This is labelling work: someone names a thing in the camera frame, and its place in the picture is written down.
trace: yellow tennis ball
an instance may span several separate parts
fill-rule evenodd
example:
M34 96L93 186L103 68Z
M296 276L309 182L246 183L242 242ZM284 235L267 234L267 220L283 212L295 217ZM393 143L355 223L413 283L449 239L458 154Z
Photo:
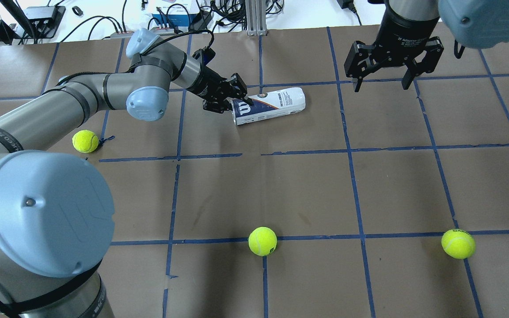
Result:
M276 243L276 234L268 227L259 227L249 235L249 248L258 256L266 256L274 252Z
M471 257L476 250L475 239L467 231L452 229L441 238L441 246L449 256L459 260Z
M99 138L89 130L80 130L72 137L72 145L81 153L90 153L97 149Z

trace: robotic arm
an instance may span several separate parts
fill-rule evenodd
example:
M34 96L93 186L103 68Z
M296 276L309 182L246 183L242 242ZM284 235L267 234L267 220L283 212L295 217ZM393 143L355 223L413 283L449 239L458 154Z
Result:
M369 0L379 4L382 0ZM486 49L509 42L509 1L503 0L384 0L386 11L372 45L355 41L345 61L345 74L358 92L362 80L383 67L406 66L402 87L431 73L443 53L431 34L441 19L456 42L468 48ZM421 62L416 58L425 52Z
M252 101L238 74L206 66L209 48L188 56L148 30L127 46L121 74L67 76L0 117L0 312L18 318L113 318L96 270L113 237L109 187L87 161L47 153L99 110L163 117L171 81L204 99L204 109Z

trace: blue label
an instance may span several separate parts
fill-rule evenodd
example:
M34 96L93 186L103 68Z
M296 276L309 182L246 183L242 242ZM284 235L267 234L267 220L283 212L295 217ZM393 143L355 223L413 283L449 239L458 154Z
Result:
M256 99L253 99L252 101L254 102L253 105L249 105L244 101L233 99L233 113L235 114L235 117L245 117L279 109L276 106L272 106L269 103L257 101Z

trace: blue plastic cap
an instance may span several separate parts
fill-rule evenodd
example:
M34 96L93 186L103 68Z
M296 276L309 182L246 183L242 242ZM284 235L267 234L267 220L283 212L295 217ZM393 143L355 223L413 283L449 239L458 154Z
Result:
M76 276L105 255L115 224L99 171L74 155L19 151L0 159L0 248L42 276Z
M141 121L157 121L164 116L168 92L158 86L141 87L127 97L127 111Z
M467 48L509 42L509 1L440 0L439 13L457 42Z
M129 40L129 44L127 44L127 49L125 50L125 54L127 54L128 58L133 58L133 56L137 53L142 54L158 38L160 38L159 35L154 34L145 28L140 28L133 34L133 36L131 36L131 40Z

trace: white surface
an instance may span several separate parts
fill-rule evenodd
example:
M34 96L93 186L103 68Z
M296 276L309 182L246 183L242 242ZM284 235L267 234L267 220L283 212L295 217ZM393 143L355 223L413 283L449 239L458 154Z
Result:
M58 3L59 0L52 0L51 5ZM21 7L30 6L46 6L48 0L19 0ZM192 6L195 6L195 0L192 0ZM66 13L57 35L51 39L42 40L43 43L59 42L80 22L94 15L113 16L121 22L121 8L123 0L65 0L61 6L66 6ZM84 15L79 17L72 12L73 6L79 6L83 10ZM362 24L380 24L382 15L384 14L384 6L382 4L368 4L366 0L355 0L355 6L361 17ZM125 24L127 30L137 30L138 28L146 28L150 19L148 10L141 10L141 0L128 0L125 8ZM16 21L0 4L0 14L7 24ZM214 20L220 17L215 14ZM69 38L69 41L87 40L87 34L98 18L86 22L79 27ZM336 0L285 0L284 10L281 14L269 15L267 18L267 28L272 29L301 29L301 28L320 28L320 27L337 27L337 26L357 26L356 16L347 9L342 10ZM230 27L216 27L216 32L226 32ZM103 20L93 30L92 39L100 39L109 36L114 32L111 22Z

